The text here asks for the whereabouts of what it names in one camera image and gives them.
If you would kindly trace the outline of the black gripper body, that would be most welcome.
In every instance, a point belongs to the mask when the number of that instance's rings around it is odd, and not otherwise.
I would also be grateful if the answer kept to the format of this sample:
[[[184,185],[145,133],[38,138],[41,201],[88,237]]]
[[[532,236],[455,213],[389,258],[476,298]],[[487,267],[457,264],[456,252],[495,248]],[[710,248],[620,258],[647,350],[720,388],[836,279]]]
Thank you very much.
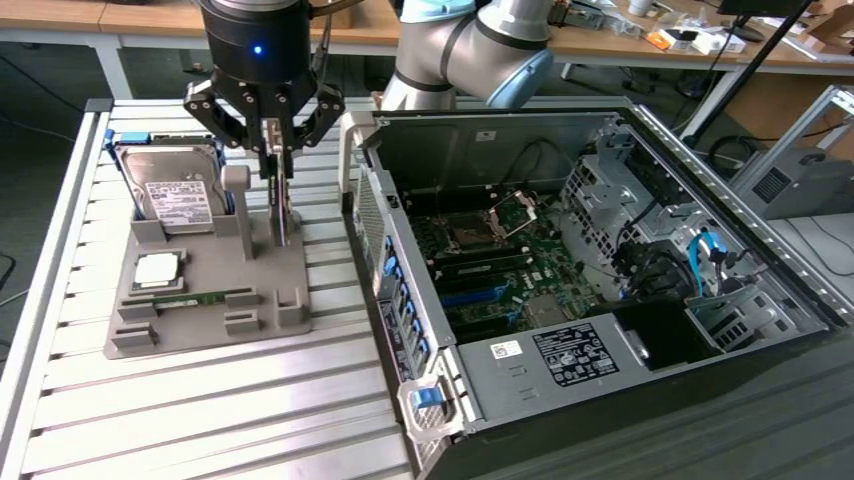
[[[204,2],[213,89],[241,114],[296,115],[315,95],[309,4]]]

